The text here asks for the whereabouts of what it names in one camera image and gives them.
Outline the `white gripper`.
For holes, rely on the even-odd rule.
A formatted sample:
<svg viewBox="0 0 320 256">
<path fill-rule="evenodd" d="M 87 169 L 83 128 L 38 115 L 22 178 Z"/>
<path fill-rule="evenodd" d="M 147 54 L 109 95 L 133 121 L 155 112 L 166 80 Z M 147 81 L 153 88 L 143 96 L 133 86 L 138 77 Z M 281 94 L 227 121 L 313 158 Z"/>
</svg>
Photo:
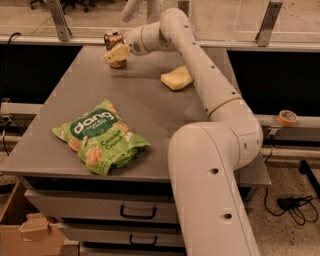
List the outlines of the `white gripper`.
<svg viewBox="0 0 320 256">
<path fill-rule="evenodd" d="M 141 41 L 141 29 L 135 28 L 126 32 L 124 35 L 125 44 L 118 43 L 111 50 L 108 50 L 102 59 L 108 64 L 123 63 L 130 56 L 130 50 L 134 55 L 144 54 L 144 47 Z"/>
</svg>

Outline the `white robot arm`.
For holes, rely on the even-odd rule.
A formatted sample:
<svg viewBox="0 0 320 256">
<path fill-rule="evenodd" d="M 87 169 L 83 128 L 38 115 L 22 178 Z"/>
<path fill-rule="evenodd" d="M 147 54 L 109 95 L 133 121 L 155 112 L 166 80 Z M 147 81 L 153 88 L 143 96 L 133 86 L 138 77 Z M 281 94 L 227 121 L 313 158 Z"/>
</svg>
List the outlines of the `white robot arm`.
<svg viewBox="0 0 320 256">
<path fill-rule="evenodd" d="M 263 132 L 242 96 L 196 41 L 177 8 L 159 21 L 106 38 L 108 63 L 177 50 L 209 120 L 172 136 L 168 169 L 187 256 L 260 256 L 234 172 L 259 154 Z"/>
</svg>

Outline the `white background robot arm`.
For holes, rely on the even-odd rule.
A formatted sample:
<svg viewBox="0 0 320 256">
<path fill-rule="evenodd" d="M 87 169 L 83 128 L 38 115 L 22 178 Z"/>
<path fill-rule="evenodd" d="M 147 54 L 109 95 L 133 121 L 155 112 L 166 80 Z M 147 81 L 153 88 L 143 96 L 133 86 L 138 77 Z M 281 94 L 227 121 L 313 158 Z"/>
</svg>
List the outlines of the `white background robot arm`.
<svg viewBox="0 0 320 256">
<path fill-rule="evenodd" d="M 147 2 L 147 23 L 159 21 L 164 10 L 163 0 L 126 0 L 126 5 L 121 13 L 121 20 L 128 23 L 137 18 L 144 1 Z"/>
</svg>

